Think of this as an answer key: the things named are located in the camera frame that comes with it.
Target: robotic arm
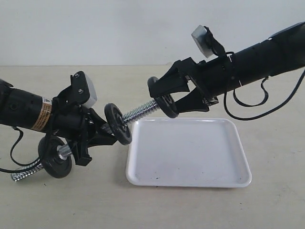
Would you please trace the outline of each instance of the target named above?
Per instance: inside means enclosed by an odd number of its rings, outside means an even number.
[[[305,22],[237,53],[226,52],[208,27],[199,26],[192,37],[206,57],[213,54],[217,57],[199,63],[191,58],[176,61],[163,77],[148,80],[152,101],[127,114],[122,114],[116,105],[107,104],[104,110],[106,120],[92,108],[97,96],[92,81],[82,71],[71,75],[71,85],[52,99],[13,88],[0,80],[0,124],[19,130],[21,137],[23,133],[18,127],[46,134],[39,142],[39,156],[35,161],[28,164],[16,162],[12,157],[15,144],[11,158],[23,168],[0,171],[11,173],[15,181],[42,168],[55,178],[65,177],[71,170],[72,155],[76,165],[86,166],[92,159],[88,148],[113,145],[116,141],[128,145],[132,141],[129,123],[156,109],[162,109],[170,118],[192,111],[208,112],[210,106],[219,103],[217,96],[221,94],[224,94],[224,106],[231,117],[240,120],[260,118],[286,104],[305,76],[304,71],[291,96],[275,109],[253,118],[235,117],[226,107],[227,92],[305,66]],[[191,92],[189,82],[195,85]],[[189,93],[174,101],[171,94],[177,92]],[[265,99],[259,105],[267,100],[267,96],[265,91]],[[235,94],[234,98],[239,104],[251,106],[238,101]],[[67,143],[58,137],[65,138]]]

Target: black disc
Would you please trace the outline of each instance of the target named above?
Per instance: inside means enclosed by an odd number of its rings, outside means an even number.
[[[114,104],[107,104],[104,109],[105,116],[115,138],[122,144],[128,145],[132,142],[132,134],[127,125],[123,123],[123,115]]]
[[[57,153],[57,146],[63,146],[64,142],[60,138],[52,135],[49,142],[49,150],[46,152],[44,140],[45,137],[38,144],[38,154],[42,155],[43,153],[47,153],[41,161],[43,168],[54,178],[66,177],[72,169],[71,156],[67,157],[66,160],[62,160]]]
[[[157,80],[158,78],[155,76],[149,78],[147,81],[148,88],[150,88],[150,86],[152,86]],[[175,101],[170,94],[154,98],[154,100],[169,118],[176,118],[179,115]]]

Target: warning sticker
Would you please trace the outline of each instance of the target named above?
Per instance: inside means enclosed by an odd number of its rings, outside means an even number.
[[[50,99],[42,98],[42,106],[40,114],[36,120],[36,123],[31,128],[32,130],[41,131],[47,124],[52,111],[52,101]]]

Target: tabletop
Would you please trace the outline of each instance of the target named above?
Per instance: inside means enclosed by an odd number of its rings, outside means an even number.
[[[45,66],[0,67],[0,78],[15,88],[52,98],[70,85],[70,75],[84,71],[92,79],[98,101],[95,111],[104,118],[107,103],[123,113],[149,101],[147,79],[158,78],[163,66]],[[238,106],[228,95],[230,111],[250,117],[284,101],[301,70],[271,77],[265,83],[269,101],[260,107]],[[264,93],[260,82],[236,93],[245,103],[255,104]],[[305,86],[282,109],[254,121],[231,119],[219,104],[207,113],[191,112],[182,117],[221,117],[234,122],[246,154],[252,182],[244,188],[137,187],[125,175],[128,146],[97,146],[89,149],[92,161],[73,165],[63,179],[44,170],[20,182],[0,174],[0,227],[3,229],[274,229],[305,226]],[[151,116],[165,117],[161,111]],[[16,146],[18,161],[37,157],[44,134],[24,130]],[[18,132],[0,128],[0,167],[16,169],[10,148]]]

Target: white plastic tray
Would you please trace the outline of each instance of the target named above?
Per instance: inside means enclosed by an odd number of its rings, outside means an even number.
[[[145,118],[132,130],[126,176],[138,186],[245,187],[252,176],[236,126],[221,118]]]

